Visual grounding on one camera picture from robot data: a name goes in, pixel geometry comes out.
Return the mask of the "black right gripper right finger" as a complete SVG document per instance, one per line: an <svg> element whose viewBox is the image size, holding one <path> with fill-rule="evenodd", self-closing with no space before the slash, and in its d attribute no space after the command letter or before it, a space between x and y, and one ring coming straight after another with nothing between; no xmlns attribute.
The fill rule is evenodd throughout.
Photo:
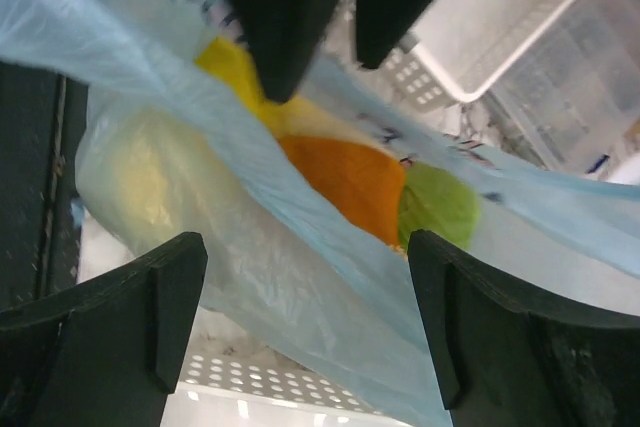
<svg viewBox="0 0 640 427"><path fill-rule="evenodd" d="M442 403L457 426L635 426L639 320L549 292L437 234L409 241Z"/></svg>

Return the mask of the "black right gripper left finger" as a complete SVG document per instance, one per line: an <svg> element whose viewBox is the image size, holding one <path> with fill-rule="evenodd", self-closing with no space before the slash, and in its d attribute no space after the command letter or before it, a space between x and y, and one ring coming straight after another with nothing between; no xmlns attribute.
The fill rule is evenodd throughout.
<svg viewBox="0 0 640 427"><path fill-rule="evenodd" d="M1 314L4 426L157 426L176 390L207 253L184 232Z"/></svg>

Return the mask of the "yellow lemon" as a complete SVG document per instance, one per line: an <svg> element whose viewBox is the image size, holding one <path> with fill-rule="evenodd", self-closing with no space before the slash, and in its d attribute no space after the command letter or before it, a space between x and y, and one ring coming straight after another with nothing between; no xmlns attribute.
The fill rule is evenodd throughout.
<svg viewBox="0 0 640 427"><path fill-rule="evenodd" d="M227 84L261 122L277 121L278 105L265 97L253 60L245 49L218 37L201 52L195 64Z"/></svg>

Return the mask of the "light blue plastic grocery bag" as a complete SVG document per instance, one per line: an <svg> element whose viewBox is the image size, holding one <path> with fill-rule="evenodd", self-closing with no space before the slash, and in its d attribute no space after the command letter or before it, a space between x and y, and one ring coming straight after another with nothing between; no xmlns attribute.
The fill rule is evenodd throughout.
<svg viewBox="0 0 640 427"><path fill-rule="evenodd" d="M357 55L428 0L356 0ZM639 311L639 192L429 133L319 52L339 0L1 0L1 56L88 83L76 182L134 250L200 233L202 297L413 425L448 425L410 281L382 231L403 158L432 168L445 237L569 299Z"/></svg>

